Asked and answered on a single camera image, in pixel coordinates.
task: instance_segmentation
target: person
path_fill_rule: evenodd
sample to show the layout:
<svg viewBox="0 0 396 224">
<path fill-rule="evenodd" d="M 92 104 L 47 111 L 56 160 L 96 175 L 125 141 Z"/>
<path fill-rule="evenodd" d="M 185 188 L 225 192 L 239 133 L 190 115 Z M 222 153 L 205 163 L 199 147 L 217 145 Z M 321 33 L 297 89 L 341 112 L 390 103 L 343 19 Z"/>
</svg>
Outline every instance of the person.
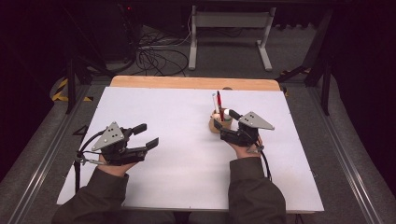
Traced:
<svg viewBox="0 0 396 224">
<path fill-rule="evenodd" d="M 230 222 L 286 223 L 285 199 L 279 188 L 264 176 L 261 154 L 248 153 L 248 147 L 229 145 L 237 158 L 230 161 Z M 104 161 L 104 158 L 100 156 L 99 160 Z M 98 165 L 88 185 L 58 208 L 52 223 L 113 223 L 111 212 L 120 210 L 125 199 L 129 179 L 126 172 L 135 165 Z"/>
</svg>

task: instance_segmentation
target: person's left hand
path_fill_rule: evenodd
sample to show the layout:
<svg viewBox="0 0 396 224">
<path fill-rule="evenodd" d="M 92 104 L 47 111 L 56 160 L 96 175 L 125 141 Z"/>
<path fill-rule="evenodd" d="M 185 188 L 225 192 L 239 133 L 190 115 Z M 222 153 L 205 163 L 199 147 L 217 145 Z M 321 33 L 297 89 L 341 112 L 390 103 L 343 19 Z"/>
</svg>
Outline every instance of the person's left hand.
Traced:
<svg viewBox="0 0 396 224">
<path fill-rule="evenodd" d="M 99 156 L 99 161 L 105 161 L 105 158 L 100 155 Z M 131 169 L 133 166 L 135 166 L 137 162 L 134 163 L 129 163 L 121 166 L 114 166 L 114 165 L 98 165 L 98 169 L 108 173 L 110 175 L 116 175 L 116 176 L 121 176 L 124 177 L 125 173 Z"/>
</svg>

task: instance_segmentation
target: pen holder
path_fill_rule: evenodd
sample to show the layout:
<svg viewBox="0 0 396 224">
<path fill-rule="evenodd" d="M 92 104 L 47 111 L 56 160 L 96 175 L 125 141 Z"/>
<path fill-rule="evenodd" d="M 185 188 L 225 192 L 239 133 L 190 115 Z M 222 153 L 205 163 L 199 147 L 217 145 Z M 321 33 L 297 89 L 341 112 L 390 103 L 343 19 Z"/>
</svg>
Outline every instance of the pen holder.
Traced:
<svg viewBox="0 0 396 224">
<path fill-rule="evenodd" d="M 209 121 L 210 132 L 220 133 L 220 131 L 215 127 L 214 119 L 216 119 L 223 126 L 223 128 L 231 129 L 231 124 L 233 123 L 233 119 L 229 118 L 227 120 L 225 119 L 224 121 L 221 121 L 220 114 L 216 114 L 216 111 L 213 111 Z"/>
</svg>

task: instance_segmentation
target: table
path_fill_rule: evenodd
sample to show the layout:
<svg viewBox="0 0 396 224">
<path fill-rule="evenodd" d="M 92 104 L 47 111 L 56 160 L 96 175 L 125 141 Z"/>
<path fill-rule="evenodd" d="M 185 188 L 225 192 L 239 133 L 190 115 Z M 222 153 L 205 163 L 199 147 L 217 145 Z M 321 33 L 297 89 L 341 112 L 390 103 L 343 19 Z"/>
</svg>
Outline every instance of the table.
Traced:
<svg viewBox="0 0 396 224">
<path fill-rule="evenodd" d="M 224 87 L 233 90 L 223 91 Z M 129 171 L 133 181 L 128 184 L 124 207 L 227 211 L 228 163 L 236 157 L 219 135 L 208 129 L 211 93 L 216 90 L 220 90 L 224 105 L 240 114 L 255 111 L 276 127 L 275 131 L 260 130 L 260 134 L 287 212 L 323 211 L 285 96 L 276 82 L 200 77 L 114 77 L 105 89 L 83 143 L 114 120 L 125 128 L 148 124 L 147 131 L 132 136 L 128 147 L 160 138 L 146 160 Z M 171 103 L 184 106 L 175 108 Z M 88 183 L 94 167 L 81 167 L 81 186 Z M 74 178 L 71 168 L 59 204 L 74 195 Z"/>
</svg>

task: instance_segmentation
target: jacket sleeve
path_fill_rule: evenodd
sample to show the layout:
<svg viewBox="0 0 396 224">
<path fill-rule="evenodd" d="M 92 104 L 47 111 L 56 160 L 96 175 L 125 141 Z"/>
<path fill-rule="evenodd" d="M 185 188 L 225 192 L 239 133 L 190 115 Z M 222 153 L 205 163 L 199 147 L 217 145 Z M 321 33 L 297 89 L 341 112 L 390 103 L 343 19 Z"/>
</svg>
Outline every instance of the jacket sleeve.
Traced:
<svg viewBox="0 0 396 224">
<path fill-rule="evenodd" d="M 228 191 L 232 224 L 286 223 L 286 203 L 279 188 L 264 176 L 261 158 L 230 162 Z"/>
<path fill-rule="evenodd" d="M 107 214 L 119 210 L 125 200 L 128 178 L 96 168 L 88 185 L 56 211 L 52 223 L 106 223 Z"/>
</svg>

